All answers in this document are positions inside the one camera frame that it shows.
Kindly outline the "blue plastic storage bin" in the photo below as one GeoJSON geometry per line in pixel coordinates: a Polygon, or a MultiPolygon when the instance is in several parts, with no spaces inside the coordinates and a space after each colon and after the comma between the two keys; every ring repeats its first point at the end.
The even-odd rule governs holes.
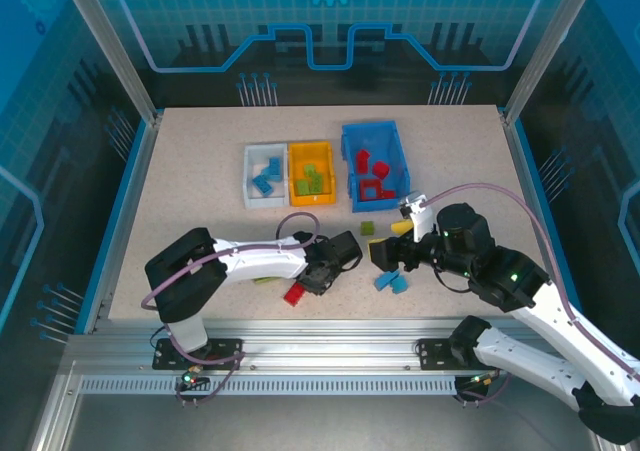
{"type": "Polygon", "coordinates": [[[393,209],[400,198],[409,194],[411,178],[401,139],[394,121],[345,124],[342,126],[341,155],[347,166],[347,192],[353,213],[375,212],[393,209]],[[369,173],[355,172],[355,155],[360,149],[370,153],[369,173]],[[396,191],[396,199],[362,202],[359,196],[359,181],[377,178],[372,174],[376,161],[384,161],[391,170],[382,181],[382,187],[396,191]]]}

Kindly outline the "yellow plastic storage bin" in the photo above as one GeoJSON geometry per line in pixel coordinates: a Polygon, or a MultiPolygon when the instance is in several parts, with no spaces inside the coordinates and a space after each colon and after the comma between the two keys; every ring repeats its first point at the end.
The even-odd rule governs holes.
{"type": "Polygon", "coordinates": [[[288,173],[290,203],[294,207],[313,205],[333,205],[336,203],[336,176],[333,149],[328,141],[294,142],[288,146],[288,173]],[[324,193],[320,195],[297,196],[295,181],[307,179],[303,165],[314,163],[319,174],[324,177],[324,193]]]}

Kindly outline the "white plastic storage bin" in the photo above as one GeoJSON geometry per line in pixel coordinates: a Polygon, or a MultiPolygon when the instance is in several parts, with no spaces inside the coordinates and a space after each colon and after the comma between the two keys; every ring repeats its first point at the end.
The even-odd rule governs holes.
{"type": "Polygon", "coordinates": [[[289,205],[288,187],[288,145],[286,143],[249,144],[244,148],[243,198],[247,209],[280,208],[289,205]],[[255,176],[269,167],[269,158],[281,159],[282,181],[269,181],[274,191],[271,196],[263,197],[252,184],[255,176]]]}

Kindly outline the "grey metal bench surface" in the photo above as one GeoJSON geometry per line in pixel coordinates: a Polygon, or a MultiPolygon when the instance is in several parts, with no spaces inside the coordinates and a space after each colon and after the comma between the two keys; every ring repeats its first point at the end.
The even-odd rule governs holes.
{"type": "Polygon", "coordinates": [[[551,397],[514,380],[475,406],[449,396],[84,394],[66,383],[50,415],[7,451],[640,451],[601,441],[551,397]]]}

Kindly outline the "printed blue back panel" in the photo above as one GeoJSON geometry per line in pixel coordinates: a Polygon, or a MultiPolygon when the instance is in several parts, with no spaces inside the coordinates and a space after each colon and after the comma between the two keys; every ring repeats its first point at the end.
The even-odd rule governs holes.
{"type": "Polygon", "coordinates": [[[98,0],[159,108],[504,105],[561,0],[98,0]]]}

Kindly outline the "printed blue side panel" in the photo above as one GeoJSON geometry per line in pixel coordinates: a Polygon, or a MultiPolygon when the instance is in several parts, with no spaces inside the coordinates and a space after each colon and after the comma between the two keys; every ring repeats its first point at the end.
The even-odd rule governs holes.
{"type": "Polygon", "coordinates": [[[0,351],[48,336],[43,284],[85,290],[140,123],[72,0],[0,0],[0,351]]]}
{"type": "Polygon", "coordinates": [[[640,0],[585,0],[524,107],[567,294],[640,333],[640,0]]]}

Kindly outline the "wide aluminium base rail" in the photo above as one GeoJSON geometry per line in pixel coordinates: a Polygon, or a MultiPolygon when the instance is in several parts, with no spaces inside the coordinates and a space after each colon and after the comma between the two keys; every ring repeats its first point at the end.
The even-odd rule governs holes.
{"type": "MultiPolygon", "coordinates": [[[[446,338],[461,319],[239,320],[209,319],[215,338],[239,338],[246,357],[244,374],[414,373],[419,360],[415,342],[446,338]]],[[[62,373],[149,374],[153,371],[149,337],[156,325],[147,320],[106,321],[89,335],[67,341],[62,373]]]]}

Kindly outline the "aluminium side rail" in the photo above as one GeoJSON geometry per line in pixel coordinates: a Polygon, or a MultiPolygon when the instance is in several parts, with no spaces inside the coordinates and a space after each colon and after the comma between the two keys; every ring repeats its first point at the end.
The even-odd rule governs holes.
{"type": "Polygon", "coordinates": [[[552,254],[547,252],[542,235],[535,228],[534,233],[536,234],[536,239],[541,250],[543,263],[551,277],[557,279],[551,264],[551,258],[556,258],[560,278],[563,281],[569,302],[578,311],[583,311],[524,127],[520,119],[517,119],[514,124],[509,124],[505,117],[506,113],[502,107],[498,108],[498,112],[514,161],[524,200],[541,223],[551,250],[553,251],[552,254]]]}
{"type": "Polygon", "coordinates": [[[76,335],[94,332],[103,301],[116,290],[162,115],[154,124],[142,122],[136,132],[75,324],[76,335]]]}

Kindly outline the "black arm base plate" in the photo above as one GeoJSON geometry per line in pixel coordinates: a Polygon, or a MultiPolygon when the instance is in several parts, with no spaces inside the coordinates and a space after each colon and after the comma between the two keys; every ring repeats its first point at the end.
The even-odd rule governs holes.
{"type": "MultiPolygon", "coordinates": [[[[242,351],[243,341],[240,339],[213,339],[201,349],[190,351],[189,355],[199,360],[220,360],[235,356],[242,351]]],[[[152,368],[162,371],[186,371],[196,362],[180,354],[169,338],[159,339],[152,356],[152,368]]]]}
{"type": "Polygon", "coordinates": [[[494,367],[480,363],[476,358],[469,362],[460,361],[444,338],[423,338],[416,341],[414,353],[418,357],[422,371],[487,371],[494,367]]]}

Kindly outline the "aluminium frame post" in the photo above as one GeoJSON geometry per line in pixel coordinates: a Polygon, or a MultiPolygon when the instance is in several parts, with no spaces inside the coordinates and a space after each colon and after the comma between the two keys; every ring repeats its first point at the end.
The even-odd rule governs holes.
{"type": "Polygon", "coordinates": [[[156,108],[101,3],[99,0],[72,1],[141,119],[154,126],[158,118],[156,108]]]}
{"type": "Polygon", "coordinates": [[[531,98],[544,72],[578,16],[586,0],[561,0],[551,18],[531,60],[527,64],[503,112],[507,127],[514,127],[531,98]]]}

